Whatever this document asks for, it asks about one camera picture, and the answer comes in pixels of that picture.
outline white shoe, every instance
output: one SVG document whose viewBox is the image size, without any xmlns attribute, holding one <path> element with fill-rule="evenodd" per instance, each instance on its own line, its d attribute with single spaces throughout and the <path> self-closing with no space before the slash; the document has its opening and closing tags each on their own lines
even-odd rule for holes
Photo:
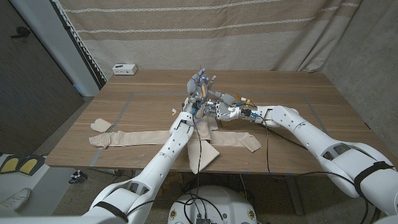
<svg viewBox="0 0 398 224">
<path fill-rule="evenodd" d="M 0 206 L 2 206 L 3 208 L 5 208 L 7 210 L 12 210 L 12 211 L 16 212 L 24 206 L 27 199 L 29 198 L 31 191 L 32 190 L 29 188 L 24 188 L 24 189 L 18 191 L 13 196 L 0 202 Z"/>
</svg>

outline curtain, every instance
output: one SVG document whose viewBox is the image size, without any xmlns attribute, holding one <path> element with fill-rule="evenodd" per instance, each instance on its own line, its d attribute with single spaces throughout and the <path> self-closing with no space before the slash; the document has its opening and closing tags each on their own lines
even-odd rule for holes
<svg viewBox="0 0 398 224">
<path fill-rule="evenodd" d="M 101 69 L 314 71 L 361 0 L 60 0 Z"/>
</svg>

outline black band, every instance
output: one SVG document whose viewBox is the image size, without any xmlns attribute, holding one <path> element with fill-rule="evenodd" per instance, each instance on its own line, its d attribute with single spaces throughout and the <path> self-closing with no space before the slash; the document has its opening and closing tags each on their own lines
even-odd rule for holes
<svg viewBox="0 0 398 224">
<path fill-rule="evenodd" d="M 371 175 L 372 173 L 374 173 L 375 171 L 381 170 L 381 169 L 391 169 L 394 166 L 390 166 L 389 164 L 386 164 L 386 162 L 384 161 L 380 161 L 380 162 L 375 162 L 373 164 L 373 166 L 368 167 L 367 169 L 363 170 L 362 172 L 360 172 L 354 179 L 354 186 L 355 186 L 355 190 L 357 191 L 357 193 L 362 197 L 365 198 L 367 200 L 367 198 L 365 197 L 365 195 L 362 193 L 361 190 L 361 182 L 362 180 L 364 180 L 365 178 L 367 178 L 369 175 Z"/>
<path fill-rule="evenodd" d="M 127 215 L 125 213 L 123 213 L 122 211 L 120 211 L 120 209 L 116 208 L 115 206 L 111 205 L 110 203 L 107 202 L 98 202 L 95 206 L 101 207 L 101 208 L 105 208 L 108 211 L 110 211 L 113 215 L 116 215 L 117 217 L 122 218 L 126 223 L 129 222 L 129 220 L 127 219 Z"/>
</svg>

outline cloth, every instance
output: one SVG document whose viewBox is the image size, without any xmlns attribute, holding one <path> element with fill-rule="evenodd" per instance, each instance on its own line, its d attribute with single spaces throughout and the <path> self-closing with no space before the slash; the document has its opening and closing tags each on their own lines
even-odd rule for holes
<svg viewBox="0 0 398 224">
<path fill-rule="evenodd" d="M 234 147 L 245 147 L 240 142 L 249 133 L 236 133 L 236 132 L 224 132 L 224 131 L 211 131 L 211 145 L 212 146 L 234 146 Z M 90 144 L 98 147 L 108 146 L 138 146 L 143 144 L 165 144 L 166 140 L 170 137 L 168 131 L 138 131 L 125 133 L 124 131 L 118 131 L 116 133 L 103 133 L 94 137 L 89 138 Z"/>
<path fill-rule="evenodd" d="M 253 135 L 247 133 L 243 138 L 239 140 L 240 143 L 251 152 L 261 148 L 261 143 Z"/>
<path fill-rule="evenodd" d="M 201 140 L 211 140 L 208 117 L 195 118 L 194 122 L 197 128 L 193 131 L 191 140 L 199 140 L 198 131 Z"/>
<path fill-rule="evenodd" d="M 214 146 L 235 146 L 244 147 L 240 139 L 245 137 L 248 133 L 236 133 L 236 132 L 224 132 L 224 131 L 212 131 L 211 132 L 211 144 Z"/>
<path fill-rule="evenodd" d="M 314 71 L 360 2 L 60 0 L 107 77 L 118 61 L 139 70 L 201 63 L 212 70 Z"/>
<path fill-rule="evenodd" d="M 95 122 L 90 125 L 92 130 L 97 131 L 99 133 L 106 132 L 111 126 L 112 126 L 111 123 L 101 118 L 96 119 Z"/>
<path fill-rule="evenodd" d="M 99 147 L 108 146 L 137 146 L 143 144 L 165 144 L 170 137 L 168 131 L 138 131 L 125 133 L 103 133 L 89 138 L 90 144 Z"/>
<path fill-rule="evenodd" d="M 218 129 L 216 118 L 208 117 L 208 126 L 210 131 L 214 131 Z"/>
<path fill-rule="evenodd" d="M 199 171 L 204 169 L 220 153 L 206 140 L 201 140 L 201 157 Z M 198 173 L 198 163 L 200 155 L 199 141 L 189 141 L 188 144 L 189 166 L 194 174 Z"/>
</svg>

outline door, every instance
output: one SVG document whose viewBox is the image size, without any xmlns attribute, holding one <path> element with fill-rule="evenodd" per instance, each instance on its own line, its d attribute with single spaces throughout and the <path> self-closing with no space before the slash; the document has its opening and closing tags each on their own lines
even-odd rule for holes
<svg viewBox="0 0 398 224">
<path fill-rule="evenodd" d="M 0 29 L 0 152 L 31 154 L 83 99 L 9 1 Z"/>
</svg>

